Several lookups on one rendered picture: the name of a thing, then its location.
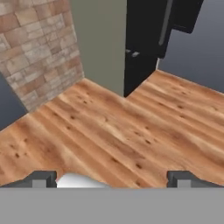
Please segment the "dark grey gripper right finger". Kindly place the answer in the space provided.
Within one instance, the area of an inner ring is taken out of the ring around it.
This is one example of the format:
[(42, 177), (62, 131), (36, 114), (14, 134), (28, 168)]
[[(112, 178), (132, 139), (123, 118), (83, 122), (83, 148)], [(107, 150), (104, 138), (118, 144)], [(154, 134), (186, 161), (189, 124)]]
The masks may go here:
[(198, 178), (190, 171), (168, 171), (167, 177), (167, 187), (189, 187), (189, 188), (208, 188), (208, 187), (223, 187), (223, 185), (218, 185), (213, 182), (206, 181), (204, 179)]

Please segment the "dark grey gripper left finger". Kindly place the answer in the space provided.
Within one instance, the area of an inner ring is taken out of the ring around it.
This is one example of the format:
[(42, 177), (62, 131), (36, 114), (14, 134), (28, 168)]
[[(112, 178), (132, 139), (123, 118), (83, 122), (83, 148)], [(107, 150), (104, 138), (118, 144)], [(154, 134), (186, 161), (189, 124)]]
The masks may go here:
[(3, 185), (15, 188), (56, 188), (56, 171), (33, 171), (27, 177)]

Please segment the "white round object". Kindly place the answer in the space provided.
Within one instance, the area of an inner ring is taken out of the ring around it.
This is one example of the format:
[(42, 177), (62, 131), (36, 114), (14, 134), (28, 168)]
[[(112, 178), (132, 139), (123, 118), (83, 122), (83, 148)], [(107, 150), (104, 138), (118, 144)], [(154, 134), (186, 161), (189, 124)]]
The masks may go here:
[(106, 188), (109, 185), (88, 176), (66, 173), (56, 180), (58, 188)]

